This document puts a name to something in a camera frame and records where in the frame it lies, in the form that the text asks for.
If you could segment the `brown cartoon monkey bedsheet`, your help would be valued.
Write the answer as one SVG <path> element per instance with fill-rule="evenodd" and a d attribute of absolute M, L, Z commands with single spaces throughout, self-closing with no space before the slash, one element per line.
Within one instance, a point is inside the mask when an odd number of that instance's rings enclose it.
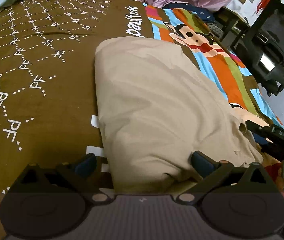
<path fill-rule="evenodd" d="M 207 56 L 224 50 L 217 40 L 203 49 L 182 42 L 195 33 L 209 29 L 192 12 L 136 0 L 22 0 L 0 12 L 0 202 L 27 164 L 51 166 L 101 147 L 91 124 L 94 54 L 109 38 L 177 44 L 228 102 L 279 125 L 237 56 Z"/>

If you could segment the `beige jacket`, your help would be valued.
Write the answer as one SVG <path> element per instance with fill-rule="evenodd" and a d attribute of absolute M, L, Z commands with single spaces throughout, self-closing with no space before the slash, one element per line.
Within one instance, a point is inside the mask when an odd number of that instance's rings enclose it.
<path fill-rule="evenodd" d="M 200 151 L 236 167 L 263 162 L 252 134 L 180 46 L 152 38 L 103 41 L 95 52 L 99 128 L 117 193 L 178 194 L 202 177 Z"/>

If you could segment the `dark wooden side table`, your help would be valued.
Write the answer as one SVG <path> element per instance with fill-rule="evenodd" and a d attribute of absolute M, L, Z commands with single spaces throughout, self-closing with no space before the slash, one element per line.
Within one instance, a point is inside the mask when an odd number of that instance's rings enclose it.
<path fill-rule="evenodd" d="M 220 41 L 222 42 L 230 33 L 232 33 L 235 38 L 229 45 L 229 48 L 235 50 L 237 43 L 250 29 L 248 21 L 236 11 L 228 9 L 225 6 L 214 12 L 213 16 L 216 22 L 222 25 L 222 31 L 224 32 Z"/>

